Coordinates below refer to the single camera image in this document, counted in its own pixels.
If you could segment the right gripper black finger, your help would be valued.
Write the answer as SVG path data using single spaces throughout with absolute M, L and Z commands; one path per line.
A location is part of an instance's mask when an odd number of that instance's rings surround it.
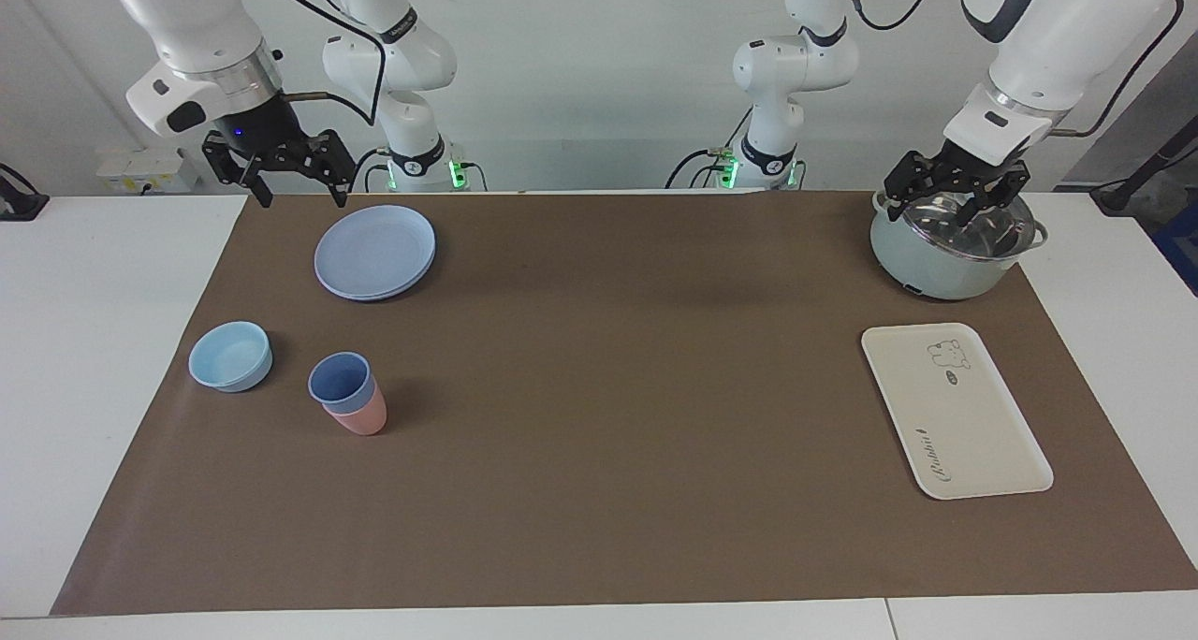
M 292 138 L 282 145 L 282 171 L 325 185 L 338 209 L 345 209 L 356 179 L 357 163 L 333 129 Z
M 202 153 L 220 185 L 238 185 L 252 192 L 261 209 L 270 209 L 273 192 L 260 176 L 261 164 L 256 155 L 252 155 L 248 163 L 238 164 L 234 158 L 234 150 L 220 132 L 207 132 Z

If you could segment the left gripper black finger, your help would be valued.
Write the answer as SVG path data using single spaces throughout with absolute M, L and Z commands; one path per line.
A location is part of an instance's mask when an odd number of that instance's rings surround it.
M 956 211 L 956 227 L 967 227 L 979 212 L 991 209 L 1008 209 L 1030 180 L 1030 171 L 1027 167 L 1010 167 L 990 182 L 972 174 L 967 174 L 964 180 L 964 191 L 970 192 L 972 197 L 968 197 L 961 209 Z
M 883 180 L 887 197 L 887 219 L 897 222 L 913 203 L 940 193 L 944 167 L 938 158 L 927 158 L 916 151 L 908 151 Z

